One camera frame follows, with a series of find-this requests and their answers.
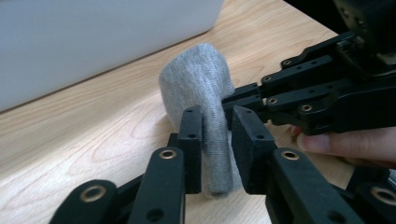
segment gray sock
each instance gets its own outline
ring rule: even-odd
[[[160,88],[177,132],[183,110],[202,107],[203,193],[214,198],[227,196],[233,189],[233,169],[221,100],[233,94],[234,87],[224,58],[208,44],[188,49],[162,70]]]

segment black plastic part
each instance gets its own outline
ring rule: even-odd
[[[92,180],[67,196],[50,223],[113,223],[119,212],[116,185],[107,180]]]
[[[157,149],[148,163],[128,223],[184,223],[184,156],[176,147]]]
[[[177,147],[184,152],[185,186],[188,194],[201,192],[202,131],[201,107],[185,109],[177,136]]]
[[[396,64],[381,62],[358,39],[352,32],[336,36],[283,61],[260,87],[236,89],[223,100],[229,127],[234,105],[309,135],[396,126]]]
[[[349,179],[346,191],[355,192],[360,184],[363,183],[381,183],[387,184],[390,170],[373,167],[357,166]]]
[[[396,191],[390,185],[359,185],[353,205],[365,223],[396,222]]]
[[[231,130],[233,124],[233,107],[241,105],[243,107],[260,111],[264,107],[261,90],[256,83],[248,84],[235,89],[235,93],[222,101],[222,106],[227,119],[228,129]]]
[[[240,106],[234,108],[232,146],[245,191],[266,194],[265,160],[276,145],[254,111]]]
[[[346,26],[360,36],[372,52],[396,51],[394,0],[334,0]]]
[[[139,191],[140,183],[142,182],[143,176],[140,175],[137,178],[129,181],[128,183],[119,187],[119,204],[120,204],[120,213],[115,222],[112,223],[126,223],[128,217],[134,209],[134,199],[136,198],[136,194]]]
[[[293,213],[293,223],[363,223],[303,153],[275,150],[270,169]]]

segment white container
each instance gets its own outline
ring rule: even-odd
[[[210,29],[223,0],[1,0],[0,111]]]

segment hole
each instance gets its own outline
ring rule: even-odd
[[[174,150],[165,150],[160,153],[160,157],[165,160],[173,159],[176,156],[176,152]]]
[[[163,210],[159,208],[151,209],[148,211],[146,218],[150,222],[157,222],[163,219]]]
[[[391,190],[372,187],[371,193],[382,203],[396,206],[396,194]]]
[[[300,156],[295,154],[292,151],[282,151],[281,155],[283,158],[290,160],[290,161],[297,161],[298,159],[300,159]]]
[[[333,210],[331,210],[327,213],[327,217],[333,223],[346,223],[347,222],[346,218],[343,215],[341,215],[340,213],[333,211]]]
[[[349,13],[347,12],[346,9],[344,9],[343,7],[340,7],[340,10],[345,18],[349,18]]]
[[[301,106],[301,110],[303,110],[304,112],[310,111],[312,110],[312,105],[303,105]]]
[[[82,193],[79,195],[79,198],[84,203],[92,203],[101,199],[105,193],[106,189],[103,186],[94,185],[82,191]]]
[[[277,102],[277,99],[276,99],[276,98],[271,98],[271,99],[269,100],[269,102],[270,102],[270,104],[274,104],[274,103]]]
[[[363,30],[363,32],[367,32],[367,26],[364,21],[360,20],[359,18],[355,18],[355,22]]]

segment wooden table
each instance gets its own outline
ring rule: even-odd
[[[280,0],[226,0],[203,35],[0,114],[0,222],[47,223],[68,193],[91,179],[118,186],[143,174],[171,125],[158,75],[182,50],[207,42],[226,58],[235,87],[258,82],[279,63],[335,34]],[[296,146],[289,127],[276,143]],[[352,166],[311,155],[343,187]],[[187,197],[187,223],[270,223],[264,196],[242,189],[227,199]]]

